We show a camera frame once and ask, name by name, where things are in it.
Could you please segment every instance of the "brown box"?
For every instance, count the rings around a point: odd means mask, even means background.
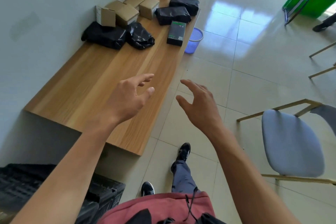
[[[116,0],[107,4],[106,7],[115,11],[115,19],[119,26],[126,27],[138,19],[139,11],[131,5]]]
[[[159,0],[145,0],[140,4],[140,15],[151,20],[154,17],[154,12],[159,8]]]
[[[116,26],[116,12],[96,5],[96,21],[102,26]]]
[[[140,11],[139,5],[145,0],[126,0],[124,3],[127,5],[132,5],[135,9]]]

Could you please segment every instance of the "black plastic bag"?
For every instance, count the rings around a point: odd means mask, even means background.
[[[172,21],[191,22],[190,14],[184,6],[158,8],[155,14],[160,25],[170,25]]]
[[[81,39],[119,50],[126,42],[126,30],[120,27],[103,27],[94,21],[83,32]]]
[[[190,16],[196,16],[200,2],[198,0],[170,0],[169,7],[184,6]]]
[[[154,37],[139,22],[129,24],[126,31],[126,41],[136,49],[143,50],[155,43]]]

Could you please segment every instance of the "green chair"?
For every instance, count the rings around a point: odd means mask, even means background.
[[[320,17],[336,0],[288,0],[282,10],[285,13],[285,26],[298,14]]]

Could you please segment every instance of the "wooden desk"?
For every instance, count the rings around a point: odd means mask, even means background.
[[[167,3],[161,0],[160,6]],[[155,38],[151,48],[139,51],[126,43],[117,51],[83,44],[24,110],[82,132],[86,121],[99,111],[120,80],[153,73],[152,81],[137,90],[142,94],[148,87],[154,87],[150,100],[137,116],[117,126],[107,140],[142,155],[197,18],[198,15],[187,25],[182,47],[166,44],[169,26],[142,17],[138,21]]]

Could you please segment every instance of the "shoe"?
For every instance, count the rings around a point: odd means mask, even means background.
[[[326,30],[327,26],[325,24],[320,24],[320,25],[317,25],[315,27],[313,27],[313,31],[315,32],[321,32],[321,31],[324,31]]]
[[[170,171],[172,173],[174,173],[174,169],[176,167],[176,164],[175,162],[178,161],[178,160],[184,160],[184,161],[187,161],[187,158],[190,154],[190,151],[191,151],[191,146],[190,146],[190,143],[184,143],[178,150],[178,154],[177,154],[177,158],[176,160],[174,161],[174,163],[171,165],[170,167]]]
[[[155,190],[153,185],[150,182],[144,182],[141,186],[141,196],[148,196],[148,195],[154,195]]]

